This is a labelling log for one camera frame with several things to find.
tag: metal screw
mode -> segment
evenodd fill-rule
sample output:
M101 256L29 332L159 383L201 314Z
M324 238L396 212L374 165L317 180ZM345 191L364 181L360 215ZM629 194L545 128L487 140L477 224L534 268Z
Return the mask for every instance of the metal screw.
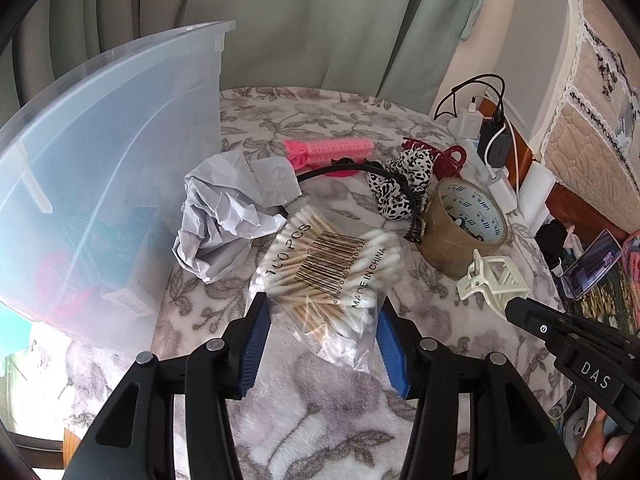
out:
M502 366L507 362L507 358L500 352L492 352L492 354L489 355L489 361L491 361L494 365Z
M154 355L151 352L140 352L136 356L136 362L141 365L148 365L154 358Z
M438 347L438 342L430 337L420 339L420 348L427 352L433 352Z
M225 347L225 342L220 338L213 338L207 341L207 350L210 352L217 352Z

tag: blue gripper pad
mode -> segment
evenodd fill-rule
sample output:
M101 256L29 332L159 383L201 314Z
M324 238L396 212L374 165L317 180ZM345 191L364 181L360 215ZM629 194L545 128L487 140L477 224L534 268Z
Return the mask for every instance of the blue gripper pad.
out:
M389 312L387 307L391 308L393 313ZM394 330L393 317L398 318L393 306L386 299L378 317L376 340L382 354L382 360L385 362L389 382L391 382L391 385L398 391L400 396L406 399L411 387L407 377L407 358Z
M254 386L270 327L269 300L258 292L246 315L226 328L222 339L229 345L228 360L235 372L232 398L241 399Z

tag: black and white scrunchie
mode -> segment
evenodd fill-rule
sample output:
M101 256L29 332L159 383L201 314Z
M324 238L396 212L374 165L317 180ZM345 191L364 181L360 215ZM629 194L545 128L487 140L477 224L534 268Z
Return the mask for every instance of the black and white scrunchie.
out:
M405 150L398 158L387 160L380 166L391 173L406 177L418 201L418 207L422 210L431 181L433 162L428 150L416 148ZM367 173L367 182L378 201L378 210L383 217L388 220L404 220L412 217L411 203L396 181Z

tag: pink hair roller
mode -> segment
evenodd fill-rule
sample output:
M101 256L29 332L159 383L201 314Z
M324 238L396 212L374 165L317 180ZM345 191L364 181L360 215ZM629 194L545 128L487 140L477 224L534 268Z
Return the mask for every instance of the pink hair roller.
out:
M332 160L348 157L354 162L362 162L373 153L374 144L365 137L350 137L348 139L283 140L287 150L287 160L294 170L302 168L322 168L331 164ZM340 171L331 176L348 176L357 171Z

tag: human hand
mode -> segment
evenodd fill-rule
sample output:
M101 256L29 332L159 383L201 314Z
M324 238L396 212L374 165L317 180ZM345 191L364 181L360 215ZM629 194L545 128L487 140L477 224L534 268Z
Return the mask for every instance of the human hand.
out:
M596 480L596 468L603 460L607 464L613 462L626 441L627 436L614 436L608 442L606 441L602 433L606 416L604 410L598 408L593 422L575 453L574 464L580 474L580 480Z

